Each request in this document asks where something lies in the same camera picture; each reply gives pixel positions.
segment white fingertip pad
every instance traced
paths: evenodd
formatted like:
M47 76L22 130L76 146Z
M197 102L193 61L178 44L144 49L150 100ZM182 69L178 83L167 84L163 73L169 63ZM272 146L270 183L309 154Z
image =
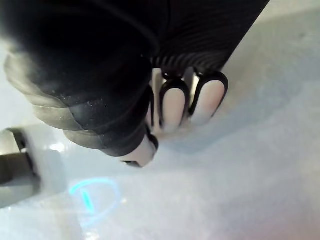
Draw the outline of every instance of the white fingertip pad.
M153 116L152 116L152 111L151 111L152 105L149 104L148 112L146 114L146 124L148 125L149 129L151 130L153 128Z
M192 106L192 103L194 102L195 99L195 94L196 94L196 90L197 90L197 86L199 83L199 77L198 76L194 76L193 81L192 81L192 87L191 87L191 91L190 91L190 106Z
M153 133L160 132L160 90L162 85L164 84L164 79L162 76L162 71L159 68L153 69L153 76L152 76L152 90L154 94L154 110L153 110Z
M209 122L216 112L222 98L225 95L225 85L218 80L212 80L204 84L191 117L195 125L203 125Z
M162 128L165 132L176 130L184 116L186 97L184 92L179 88L169 89L162 102Z
M156 152L155 145L147 136L144 136L141 144L133 152L121 156L120 160L128 165L142 168L153 160Z

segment finger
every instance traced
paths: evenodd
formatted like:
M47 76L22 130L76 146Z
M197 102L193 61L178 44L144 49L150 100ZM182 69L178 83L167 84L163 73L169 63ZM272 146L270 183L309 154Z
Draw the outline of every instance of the finger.
M183 81L185 82L185 84L187 85L190 91L193 88L194 78L195 78L194 68L188 67L184 72Z
M190 108L190 121L195 125L209 122L220 106L227 90L228 79L222 73L200 76Z
M189 89L179 78L168 80L160 91L161 126L166 132L176 130L189 105Z
M149 129L152 130L154 127L154 111L155 111L155 96L154 92L151 87L148 87L149 95L150 95L150 104L148 108L148 112L146 114L146 124L148 125Z
M147 131L141 144L133 152L121 156L119 159L131 167L142 168L153 160L158 146L156 137L151 135L150 131Z

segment white surface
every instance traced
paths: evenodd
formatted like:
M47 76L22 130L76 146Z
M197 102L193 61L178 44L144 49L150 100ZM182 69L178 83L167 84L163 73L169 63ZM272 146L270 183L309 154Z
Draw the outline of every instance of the white surface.
M210 125L162 141L143 169L69 142L1 77L0 128L25 127L42 177L0 210L1 239L319 240L320 8L271 4L285 16L265 11L245 37Z
M319 0L270 0L257 23L287 17L292 14L299 14L313 11L320 8Z

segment gray metal object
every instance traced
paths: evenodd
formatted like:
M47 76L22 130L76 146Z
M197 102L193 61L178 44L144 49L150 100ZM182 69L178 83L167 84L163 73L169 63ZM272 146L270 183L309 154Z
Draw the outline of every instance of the gray metal object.
M39 190L39 178L18 129L0 132L0 208L30 198Z

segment robotic hand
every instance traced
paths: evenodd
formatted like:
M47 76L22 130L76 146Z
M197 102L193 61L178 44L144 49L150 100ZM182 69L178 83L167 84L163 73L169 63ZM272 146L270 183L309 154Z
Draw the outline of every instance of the robotic hand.
M220 70L268 1L0 0L5 71L40 120L143 167L158 147L154 109L165 132L207 123L228 89ZM153 94L154 68L165 83Z

